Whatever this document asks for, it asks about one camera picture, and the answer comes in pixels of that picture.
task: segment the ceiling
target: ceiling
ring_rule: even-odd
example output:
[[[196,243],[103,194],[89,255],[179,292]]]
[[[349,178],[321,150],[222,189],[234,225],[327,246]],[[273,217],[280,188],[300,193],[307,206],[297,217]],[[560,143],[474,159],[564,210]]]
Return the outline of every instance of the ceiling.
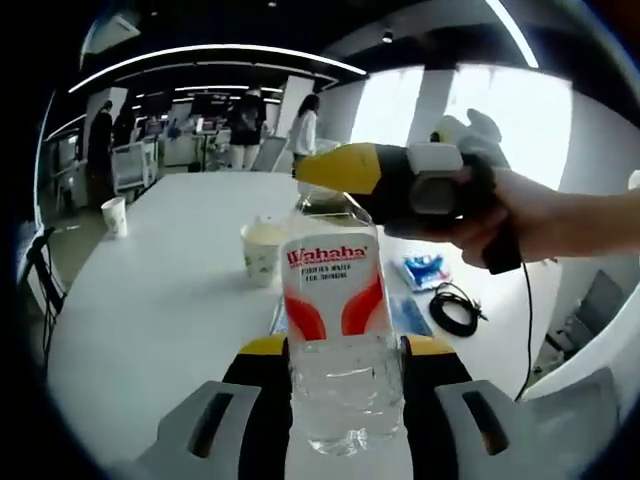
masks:
[[[570,16],[549,1],[502,3],[528,39],[540,70],[571,79],[576,90],[640,126],[638,108],[617,68]],[[94,24],[93,34],[115,14],[130,19],[140,33],[126,35],[124,41],[99,53],[86,53],[81,69],[78,61],[75,68],[59,75],[61,93],[51,112],[49,131],[83,113],[89,94],[113,85],[135,93],[220,84],[277,88],[295,72],[316,78],[320,89],[335,85],[333,79],[348,83],[362,78],[307,58],[214,50],[146,59],[105,74],[73,94],[66,93],[89,75],[123,60],[185,45],[240,43],[287,48],[324,55],[368,73],[415,64],[454,68],[461,61],[528,68],[486,0],[325,0],[313,4],[279,0],[276,7],[268,4],[268,0],[112,2],[112,8]],[[392,44],[382,43],[387,29],[393,31]]]

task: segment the white table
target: white table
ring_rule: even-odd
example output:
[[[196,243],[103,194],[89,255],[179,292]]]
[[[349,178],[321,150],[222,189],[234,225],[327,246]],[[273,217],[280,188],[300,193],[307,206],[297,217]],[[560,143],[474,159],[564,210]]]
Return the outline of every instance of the white table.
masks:
[[[128,210],[127,238],[105,238],[95,249],[59,318],[49,383],[69,425],[101,464],[136,458],[153,443],[167,412],[205,381],[221,379],[238,350],[266,334],[280,289],[248,286],[239,231],[258,214],[283,217],[296,199],[296,183],[284,174],[171,175]],[[424,244],[382,240],[385,256],[417,247]],[[471,375],[513,395],[526,366],[522,274],[491,277],[455,259],[453,269],[456,282],[482,299],[491,321],[469,339],[451,338],[429,323]],[[537,265],[530,273],[537,352],[560,272]],[[386,277],[392,292],[406,289],[395,273]],[[373,469],[388,478],[391,467],[384,465],[395,465],[398,479],[411,478],[403,435],[384,455],[356,455],[353,463],[316,455],[302,442],[290,444],[289,457],[289,478],[298,478],[296,471],[306,472],[300,478],[311,478],[311,471],[327,478],[321,473],[336,468]]]

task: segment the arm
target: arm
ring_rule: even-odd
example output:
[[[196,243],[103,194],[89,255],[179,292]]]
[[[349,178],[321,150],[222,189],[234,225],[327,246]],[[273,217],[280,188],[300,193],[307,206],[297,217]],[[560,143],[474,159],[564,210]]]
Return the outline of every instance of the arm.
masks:
[[[640,252],[640,189],[623,195],[567,195],[555,222],[558,256]]]
[[[446,231],[422,223],[388,224],[388,235],[450,242],[463,259],[484,267],[482,251],[509,216],[522,257],[537,262],[551,257],[640,253],[640,190],[611,196],[560,193],[510,170],[496,170],[496,195],[502,206],[479,218],[460,219]]]

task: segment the white cup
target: white cup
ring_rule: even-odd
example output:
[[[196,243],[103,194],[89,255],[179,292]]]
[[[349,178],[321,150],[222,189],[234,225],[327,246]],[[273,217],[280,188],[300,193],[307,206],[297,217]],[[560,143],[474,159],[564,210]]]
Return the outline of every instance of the white cup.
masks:
[[[242,227],[240,235],[247,276],[254,285],[268,287],[280,269],[282,229],[272,223],[256,222]]]
[[[124,197],[114,197],[100,207],[104,223],[107,224],[107,228],[116,238],[126,237],[128,233],[125,203]]]

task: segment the window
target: window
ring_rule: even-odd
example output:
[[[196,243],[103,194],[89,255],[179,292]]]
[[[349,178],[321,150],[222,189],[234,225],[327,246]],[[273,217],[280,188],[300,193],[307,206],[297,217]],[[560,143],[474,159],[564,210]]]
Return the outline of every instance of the window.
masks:
[[[572,116],[571,83],[550,75],[494,65],[461,65],[445,115],[469,124],[467,109],[489,115],[502,132],[511,168],[558,188],[567,161]]]
[[[411,67],[371,75],[350,141],[406,146],[423,73],[423,67]]]

